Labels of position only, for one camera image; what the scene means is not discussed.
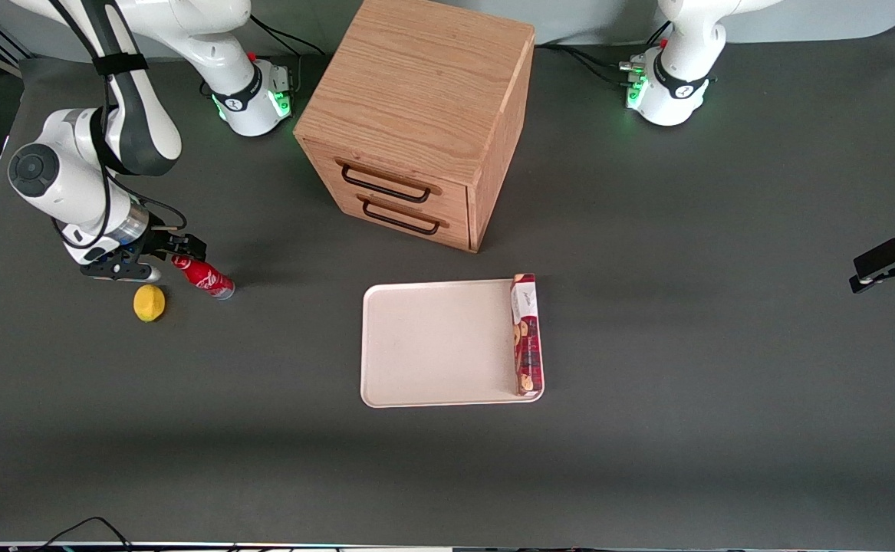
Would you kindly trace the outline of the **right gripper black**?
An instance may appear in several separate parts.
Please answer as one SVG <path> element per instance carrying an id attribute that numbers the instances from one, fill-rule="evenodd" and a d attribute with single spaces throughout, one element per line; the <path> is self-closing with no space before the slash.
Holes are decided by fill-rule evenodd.
<path id="1" fill-rule="evenodd" d="M 160 261 L 168 256 L 186 256 L 193 261 L 206 261 L 206 243 L 195 235 L 177 235 L 168 230 L 148 229 L 130 244 L 121 245 L 114 252 L 124 261 L 98 261 L 80 266 L 80 272 L 97 280 L 155 283 L 162 272 L 152 265 L 137 262 L 149 255 Z"/>

